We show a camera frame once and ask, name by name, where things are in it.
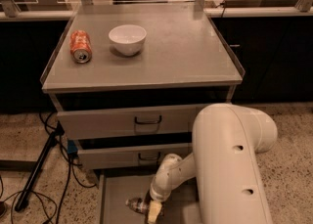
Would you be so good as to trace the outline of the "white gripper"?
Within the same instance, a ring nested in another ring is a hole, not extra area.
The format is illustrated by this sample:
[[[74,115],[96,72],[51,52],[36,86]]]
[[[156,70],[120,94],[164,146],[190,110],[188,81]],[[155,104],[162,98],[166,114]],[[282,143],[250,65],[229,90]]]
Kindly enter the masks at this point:
[[[156,224],[157,218],[162,212],[162,202],[166,202],[172,192],[171,186],[168,183],[158,183],[154,179],[150,185],[150,197],[153,201],[150,202],[148,212],[148,223]]]

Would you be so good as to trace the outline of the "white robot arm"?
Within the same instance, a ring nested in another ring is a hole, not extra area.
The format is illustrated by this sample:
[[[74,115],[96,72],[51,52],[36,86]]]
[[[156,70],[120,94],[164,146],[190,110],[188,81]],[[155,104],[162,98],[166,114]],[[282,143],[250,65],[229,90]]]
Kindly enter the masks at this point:
[[[232,104],[202,109],[192,130],[193,151],[165,156],[150,186],[148,223],[185,181],[197,180],[203,224],[273,224],[255,155],[278,137],[267,113]]]

